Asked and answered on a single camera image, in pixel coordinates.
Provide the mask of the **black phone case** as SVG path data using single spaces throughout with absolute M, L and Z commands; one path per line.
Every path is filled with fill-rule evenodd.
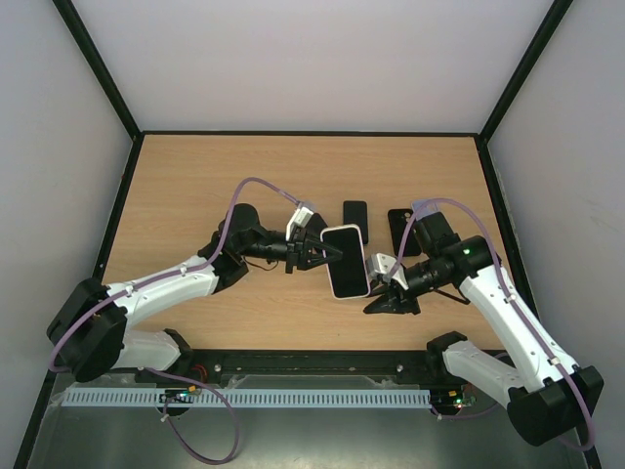
M 412 210 L 409 208 L 390 209 L 387 213 L 395 256 L 399 254 L 403 233 L 411 216 Z M 410 234 L 404 246 L 403 256 L 416 257 L 421 254 L 422 250 L 415 236 L 414 226 L 411 226 Z

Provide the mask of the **green phone black screen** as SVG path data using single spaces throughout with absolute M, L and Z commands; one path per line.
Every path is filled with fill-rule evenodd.
M 345 200 L 343 202 L 343 223 L 345 225 L 357 225 L 363 244 L 368 244 L 368 206 L 364 200 Z

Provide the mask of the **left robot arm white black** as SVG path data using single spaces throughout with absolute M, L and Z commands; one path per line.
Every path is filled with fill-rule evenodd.
M 54 346 L 50 369 L 89 382 L 119 368 L 165 371 L 175 367 L 188 351 L 187 342 L 172 329 L 145 332 L 138 330 L 138 324 L 188 300 L 234 286 L 249 272 L 248 257 L 281 262 L 286 273 L 341 260 L 343 249 L 308 230 L 312 216 L 301 204 L 285 232 L 269 231 L 254 206 L 237 203 L 210 242 L 177 266 L 125 282 L 82 280 L 47 328 Z

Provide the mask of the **purple phone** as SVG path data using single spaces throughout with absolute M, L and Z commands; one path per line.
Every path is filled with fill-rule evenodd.
M 322 230 L 327 228 L 328 225 L 319 213 L 314 213 L 309 220 L 308 227 L 311 230 L 321 232 Z

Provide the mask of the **lilac phone case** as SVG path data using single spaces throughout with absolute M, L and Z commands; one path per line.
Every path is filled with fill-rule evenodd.
M 438 204 L 430 199 L 414 200 L 411 203 L 411 210 L 416 213 L 417 220 L 439 212 Z

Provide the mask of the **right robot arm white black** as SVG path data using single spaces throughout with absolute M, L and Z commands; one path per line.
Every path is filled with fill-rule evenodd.
M 453 285 L 481 312 L 511 363 L 452 331 L 428 343 L 428 375 L 439 383 L 456 376 L 476 385 L 506 409 L 519 435 L 535 447 L 589 425 L 603 377 L 592 365 L 580 366 L 546 331 L 486 238 L 461 238 L 440 212 L 416 221 L 413 232 L 425 261 L 398 267 L 392 256 L 367 259 L 375 289 L 365 313 L 418 314 L 419 296 Z

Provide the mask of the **beige cased phone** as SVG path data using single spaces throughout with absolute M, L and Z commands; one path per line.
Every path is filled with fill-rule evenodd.
M 320 239 L 341 252 L 340 259 L 331 260 L 326 265 L 333 296 L 341 300 L 368 296 L 370 280 L 359 226 L 328 227 L 321 232 Z

